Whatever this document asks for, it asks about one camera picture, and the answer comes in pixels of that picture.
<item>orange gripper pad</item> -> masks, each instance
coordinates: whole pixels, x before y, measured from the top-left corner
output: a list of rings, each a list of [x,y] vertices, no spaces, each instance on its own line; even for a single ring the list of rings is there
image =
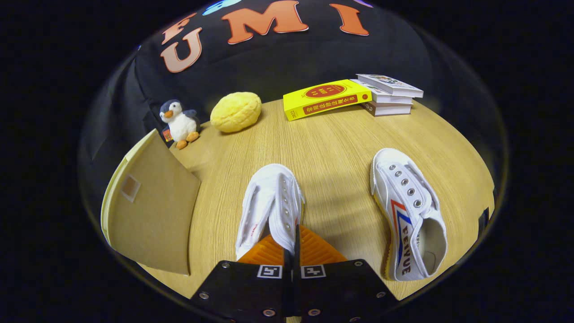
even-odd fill
[[[315,232],[299,225],[301,233],[301,266],[346,262],[347,259]]]
[[[283,247],[269,234],[247,251],[238,263],[283,266]]]

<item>sneaker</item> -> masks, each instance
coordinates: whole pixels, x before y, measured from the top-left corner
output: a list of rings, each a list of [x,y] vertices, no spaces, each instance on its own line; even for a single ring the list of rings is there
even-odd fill
[[[295,176],[287,167],[269,164],[259,169],[247,185],[243,214],[235,243],[240,259],[259,242],[266,222],[273,240],[295,251],[295,226],[301,221],[305,198]]]
[[[371,165],[371,194],[389,221],[386,276],[418,280],[434,275],[447,254],[439,199],[411,158],[385,148]]]

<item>screw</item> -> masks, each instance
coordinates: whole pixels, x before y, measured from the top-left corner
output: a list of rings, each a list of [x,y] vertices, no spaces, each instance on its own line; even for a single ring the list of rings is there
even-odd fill
[[[271,316],[275,316],[275,311],[272,309],[266,309],[263,310],[263,315],[271,317]]]

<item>cardboard box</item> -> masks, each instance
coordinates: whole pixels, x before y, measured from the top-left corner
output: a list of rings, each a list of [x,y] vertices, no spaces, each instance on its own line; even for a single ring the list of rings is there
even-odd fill
[[[107,242],[135,262],[189,275],[199,185],[152,130],[128,151],[108,184],[101,214]]]

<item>black background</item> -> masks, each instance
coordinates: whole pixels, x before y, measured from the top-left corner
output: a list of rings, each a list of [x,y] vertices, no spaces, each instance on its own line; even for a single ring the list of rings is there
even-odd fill
[[[512,146],[509,193],[493,235],[389,321],[565,321],[572,314],[572,260],[559,252],[569,246],[569,215],[560,209],[570,204],[565,152],[572,148],[572,112],[559,96],[571,91],[562,77],[571,63],[572,8],[562,3],[381,2],[473,67],[499,104]],[[108,254],[80,203],[75,171],[77,136],[98,87],[140,41],[196,6],[54,1],[6,11],[3,128],[14,152],[5,157],[12,165],[4,171],[6,214],[17,220],[5,226],[9,321],[199,321]]]

